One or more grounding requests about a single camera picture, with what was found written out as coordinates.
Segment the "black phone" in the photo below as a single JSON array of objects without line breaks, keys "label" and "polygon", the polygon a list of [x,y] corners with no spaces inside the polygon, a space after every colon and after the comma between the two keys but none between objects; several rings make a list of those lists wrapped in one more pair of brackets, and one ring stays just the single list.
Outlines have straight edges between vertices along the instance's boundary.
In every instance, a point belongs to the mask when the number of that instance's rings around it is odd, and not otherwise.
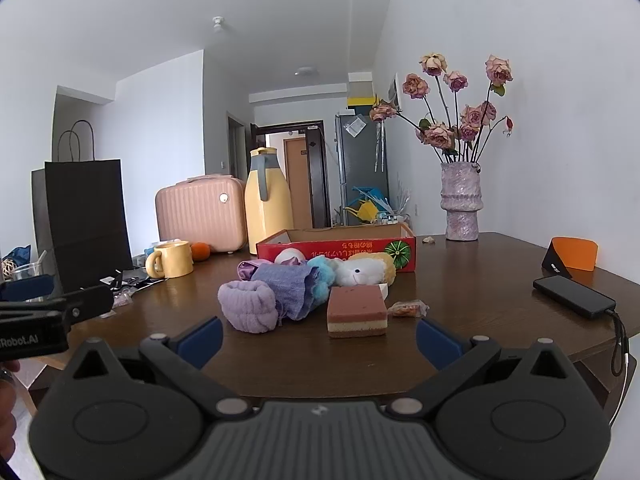
[{"label": "black phone", "polygon": [[616,307],[616,301],[609,296],[600,294],[592,288],[564,276],[540,278],[533,282],[533,288],[589,319],[599,316],[607,309],[613,310]]}]

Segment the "wrapped snack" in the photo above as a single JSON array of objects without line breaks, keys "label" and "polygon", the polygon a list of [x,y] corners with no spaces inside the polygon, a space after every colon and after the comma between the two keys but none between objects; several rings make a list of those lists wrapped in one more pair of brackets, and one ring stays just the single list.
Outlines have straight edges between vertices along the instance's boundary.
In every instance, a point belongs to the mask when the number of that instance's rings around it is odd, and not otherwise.
[{"label": "wrapped snack", "polygon": [[429,307],[420,300],[396,301],[387,310],[387,314],[393,317],[424,317]]}]

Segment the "mug handle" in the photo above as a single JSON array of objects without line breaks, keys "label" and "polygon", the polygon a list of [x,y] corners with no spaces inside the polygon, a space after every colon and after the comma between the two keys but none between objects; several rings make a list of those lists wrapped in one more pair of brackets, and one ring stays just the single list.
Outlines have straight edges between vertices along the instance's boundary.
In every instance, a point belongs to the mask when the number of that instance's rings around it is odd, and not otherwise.
[{"label": "mug handle", "polygon": [[164,278],[164,271],[156,272],[156,260],[160,258],[160,265],[162,266],[162,253],[160,251],[153,251],[146,257],[145,267],[146,273],[155,279]]}]

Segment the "thermos lid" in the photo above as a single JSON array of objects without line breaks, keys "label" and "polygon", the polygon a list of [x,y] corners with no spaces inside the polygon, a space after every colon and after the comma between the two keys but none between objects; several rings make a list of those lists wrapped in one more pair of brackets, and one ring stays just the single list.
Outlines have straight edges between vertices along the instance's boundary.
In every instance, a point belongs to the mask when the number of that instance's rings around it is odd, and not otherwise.
[{"label": "thermos lid", "polygon": [[257,150],[251,150],[251,156],[256,155],[275,155],[278,153],[276,148],[258,148]]}]

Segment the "wooden table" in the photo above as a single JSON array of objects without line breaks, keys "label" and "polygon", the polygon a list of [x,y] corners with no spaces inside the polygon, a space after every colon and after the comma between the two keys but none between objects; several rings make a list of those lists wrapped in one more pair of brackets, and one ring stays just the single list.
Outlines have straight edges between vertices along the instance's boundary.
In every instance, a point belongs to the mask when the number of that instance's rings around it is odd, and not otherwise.
[{"label": "wooden table", "polygon": [[[597,396],[618,383],[609,372],[614,331],[609,319],[586,320],[532,290],[542,276],[545,249],[508,236],[485,233],[477,242],[435,245],[418,238],[417,270],[398,274],[388,306],[419,298],[429,316],[463,337],[488,335],[505,347],[528,347],[539,337],[554,339],[574,361]],[[210,316],[222,316],[218,287],[237,279],[238,262],[247,253],[219,254],[196,264],[192,274],[159,283],[135,295],[117,315],[75,326],[70,351],[47,358],[64,367],[72,351],[89,336],[112,346],[134,346],[154,332],[177,335]],[[640,332],[640,285],[605,270],[573,271],[574,278],[615,298],[629,336]],[[415,346],[415,319],[389,320],[386,336],[330,339],[325,308],[305,320],[286,320],[261,335],[238,332],[224,321],[222,350],[204,373],[241,396],[385,398],[430,377],[434,368]],[[598,393],[597,383],[603,387]]]}]

